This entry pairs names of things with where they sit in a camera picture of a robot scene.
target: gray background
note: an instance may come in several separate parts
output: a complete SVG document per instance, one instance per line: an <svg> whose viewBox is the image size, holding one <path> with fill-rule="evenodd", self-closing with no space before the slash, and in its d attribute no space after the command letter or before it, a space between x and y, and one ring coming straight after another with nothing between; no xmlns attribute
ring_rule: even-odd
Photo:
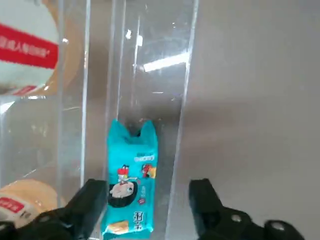
<svg viewBox="0 0 320 240"><path fill-rule="evenodd" d="M167 239L196 239L190 179L319 238L320 1L201 0Z"/></svg>

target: plastic packaging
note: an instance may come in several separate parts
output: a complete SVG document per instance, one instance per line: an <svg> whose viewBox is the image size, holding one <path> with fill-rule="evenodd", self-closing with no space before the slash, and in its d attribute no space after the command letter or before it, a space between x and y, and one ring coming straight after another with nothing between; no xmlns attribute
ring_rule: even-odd
<svg viewBox="0 0 320 240"><path fill-rule="evenodd" d="M151 121L137 136L116 120L108 140L109 195L101 229L104 238L148 238L154 230L158 140Z"/></svg>
<svg viewBox="0 0 320 240"><path fill-rule="evenodd" d="M0 221L13 221L16 228L57 207L56 191L40 181L18 180L0 189Z"/></svg>

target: food package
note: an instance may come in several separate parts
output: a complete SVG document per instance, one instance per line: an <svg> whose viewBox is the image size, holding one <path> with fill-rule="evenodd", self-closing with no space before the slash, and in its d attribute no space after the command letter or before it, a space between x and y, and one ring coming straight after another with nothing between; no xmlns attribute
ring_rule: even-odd
<svg viewBox="0 0 320 240"><path fill-rule="evenodd" d="M151 121L132 136L118 121L108 139L109 194L101 222L104 239L148 238L154 229L158 140Z"/></svg>
<svg viewBox="0 0 320 240"><path fill-rule="evenodd" d="M48 0L3 1L0 8L0 95L52 95L58 90L58 9ZM82 40L65 18L63 84L75 77Z"/></svg>
<svg viewBox="0 0 320 240"><path fill-rule="evenodd" d="M16 228L57 207L56 191L37 180L18 180L0 189L0 221L14 222Z"/></svg>

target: white lid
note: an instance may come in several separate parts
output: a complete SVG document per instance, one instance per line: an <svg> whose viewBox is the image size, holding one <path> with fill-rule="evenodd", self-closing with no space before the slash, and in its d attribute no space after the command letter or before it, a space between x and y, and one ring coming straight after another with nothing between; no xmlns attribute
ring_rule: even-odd
<svg viewBox="0 0 320 240"><path fill-rule="evenodd" d="M43 87L53 74L59 34L41 1L0 2L0 88L23 95Z"/></svg>

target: red label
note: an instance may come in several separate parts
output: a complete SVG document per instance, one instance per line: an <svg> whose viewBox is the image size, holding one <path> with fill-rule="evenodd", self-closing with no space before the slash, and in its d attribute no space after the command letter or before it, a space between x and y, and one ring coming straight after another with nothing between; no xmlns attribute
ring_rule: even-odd
<svg viewBox="0 0 320 240"><path fill-rule="evenodd" d="M15 92L13 95L16 96L23 96L25 94L27 94L28 92L36 89L37 86L25 86L24 88L20 89L19 91Z"/></svg>
<svg viewBox="0 0 320 240"><path fill-rule="evenodd" d="M0 24L0 60L54 69L58 49L53 42Z"/></svg>
<svg viewBox="0 0 320 240"><path fill-rule="evenodd" d="M117 173L118 173L118 175L129 175L129 169L128 168L119 168Z"/></svg>
<svg viewBox="0 0 320 240"><path fill-rule="evenodd" d="M8 197L0 197L0 207L8 209L16 214L21 211L25 205Z"/></svg>
<svg viewBox="0 0 320 240"><path fill-rule="evenodd" d="M139 198L138 203L140 205L145 204L146 203L146 199L145 198Z"/></svg>

